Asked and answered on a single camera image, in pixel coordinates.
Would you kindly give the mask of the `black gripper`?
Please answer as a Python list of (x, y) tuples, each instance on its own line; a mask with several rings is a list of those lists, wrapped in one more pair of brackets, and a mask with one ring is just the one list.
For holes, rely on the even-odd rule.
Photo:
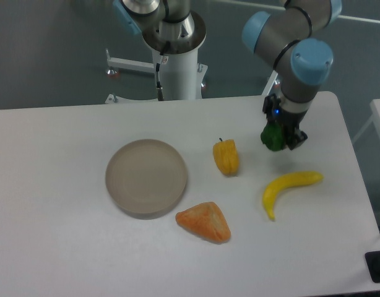
[(288, 111), (283, 104), (283, 99), (271, 94), (265, 97), (262, 111), (266, 115), (267, 125), (281, 125), (287, 148), (294, 150), (308, 139), (307, 134), (300, 129), (306, 111)]

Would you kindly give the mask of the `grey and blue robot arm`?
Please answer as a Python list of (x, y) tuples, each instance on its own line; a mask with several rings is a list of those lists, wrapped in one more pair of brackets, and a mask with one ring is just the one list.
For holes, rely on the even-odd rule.
[[(331, 24), (342, 9), (340, 1), (285, 1), (283, 6), (279, 15), (255, 13), (241, 34), (247, 49), (281, 78), (262, 107), (267, 124), (261, 141), (273, 152), (293, 150), (308, 138), (300, 122), (334, 60), (330, 46), (313, 33)], [(158, 100), (198, 99), (203, 75), (197, 58), (206, 26), (189, 1), (115, 1), (113, 9), (122, 26), (141, 35), (152, 52)]]

